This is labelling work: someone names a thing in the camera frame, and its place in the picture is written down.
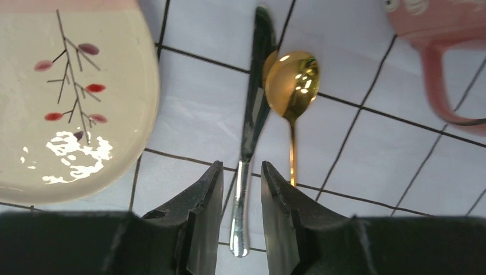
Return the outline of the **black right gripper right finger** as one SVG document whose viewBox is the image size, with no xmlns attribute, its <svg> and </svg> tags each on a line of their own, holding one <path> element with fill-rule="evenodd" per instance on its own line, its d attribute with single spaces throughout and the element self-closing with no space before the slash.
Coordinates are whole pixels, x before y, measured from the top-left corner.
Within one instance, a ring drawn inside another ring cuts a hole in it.
<svg viewBox="0 0 486 275">
<path fill-rule="evenodd" d="M 485 219 L 345 217 L 267 161 L 261 203 L 270 274 L 484 274 Z"/>
</svg>

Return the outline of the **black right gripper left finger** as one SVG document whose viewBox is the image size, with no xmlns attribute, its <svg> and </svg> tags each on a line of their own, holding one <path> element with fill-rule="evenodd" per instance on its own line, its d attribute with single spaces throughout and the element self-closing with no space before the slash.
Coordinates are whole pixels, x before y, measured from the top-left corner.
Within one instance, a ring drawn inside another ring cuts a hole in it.
<svg viewBox="0 0 486 275">
<path fill-rule="evenodd" d="M 131 211 L 1 214 L 2 274 L 214 274 L 223 164 L 139 217 Z"/>
</svg>

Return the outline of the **white checked tablecloth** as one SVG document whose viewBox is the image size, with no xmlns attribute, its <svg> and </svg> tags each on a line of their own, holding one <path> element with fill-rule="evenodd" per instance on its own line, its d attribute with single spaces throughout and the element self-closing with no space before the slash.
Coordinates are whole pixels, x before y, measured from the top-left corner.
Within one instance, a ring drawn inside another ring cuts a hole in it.
<svg viewBox="0 0 486 275">
<path fill-rule="evenodd" d="M 309 50 L 319 96 L 297 124 L 300 189 L 343 215 L 485 215 L 485 139 L 448 127 L 426 103 L 418 54 L 395 37 L 381 1 L 264 1 L 281 50 Z M 144 214 L 208 167 L 238 159 L 257 1 L 141 1 L 149 35 L 104 16 L 104 73 L 116 103 L 144 93 L 127 76 L 126 36 L 158 55 L 162 101 L 146 152 L 107 189 L 71 202 L 2 211 Z"/>
</svg>

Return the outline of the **metal cutlery piece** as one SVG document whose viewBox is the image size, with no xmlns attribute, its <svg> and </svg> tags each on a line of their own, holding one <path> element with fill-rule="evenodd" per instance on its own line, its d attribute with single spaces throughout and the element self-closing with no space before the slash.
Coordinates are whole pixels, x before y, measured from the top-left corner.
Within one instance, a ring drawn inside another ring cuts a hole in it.
<svg viewBox="0 0 486 275">
<path fill-rule="evenodd" d="M 267 120 L 270 107 L 265 95 L 265 82 L 278 55 L 276 33 L 269 9 L 258 5 L 254 16 L 249 84 L 246 95 L 240 156 L 229 194 L 233 198 L 230 216 L 229 249 L 235 257 L 246 257 L 250 251 L 248 237 L 248 198 L 253 168 L 253 155 Z"/>
</svg>

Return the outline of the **metal spoon wooden handle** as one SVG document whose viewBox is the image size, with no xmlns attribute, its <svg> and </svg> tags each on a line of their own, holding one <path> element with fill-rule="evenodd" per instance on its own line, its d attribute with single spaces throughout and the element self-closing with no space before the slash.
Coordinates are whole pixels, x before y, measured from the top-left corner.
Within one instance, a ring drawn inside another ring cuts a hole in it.
<svg viewBox="0 0 486 275">
<path fill-rule="evenodd" d="M 297 185 L 296 121 L 317 97 L 320 69 L 316 57 L 306 51 L 292 51 L 276 59 L 264 84 L 272 111 L 285 119 L 290 129 L 290 184 Z"/>
</svg>

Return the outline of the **cream pink branch plate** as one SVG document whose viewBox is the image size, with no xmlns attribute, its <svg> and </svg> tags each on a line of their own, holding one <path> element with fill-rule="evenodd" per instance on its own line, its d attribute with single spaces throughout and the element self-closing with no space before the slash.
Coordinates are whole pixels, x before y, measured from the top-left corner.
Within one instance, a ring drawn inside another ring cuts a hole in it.
<svg viewBox="0 0 486 275">
<path fill-rule="evenodd" d="M 159 98 L 139 1 L 2 1 L 1 201 L 106 188 L 145 148 Z"/>
</svg>

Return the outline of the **pink patterned mug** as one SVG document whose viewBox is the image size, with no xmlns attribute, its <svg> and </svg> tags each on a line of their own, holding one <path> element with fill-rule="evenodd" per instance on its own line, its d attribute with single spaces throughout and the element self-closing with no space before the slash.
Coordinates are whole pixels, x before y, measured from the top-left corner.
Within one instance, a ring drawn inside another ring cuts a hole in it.
<svg viewBox="0 0 486 275">
<path fill-rule="evenodd" d="M 419 53 L 431 109 L 444 122 L 484 136 L 485 119 L 458 115 L 446 91 L 442 57 L 447 50 L 485 50 L 485 1 L 383 1 L 393 30 Z"/>
</svg>

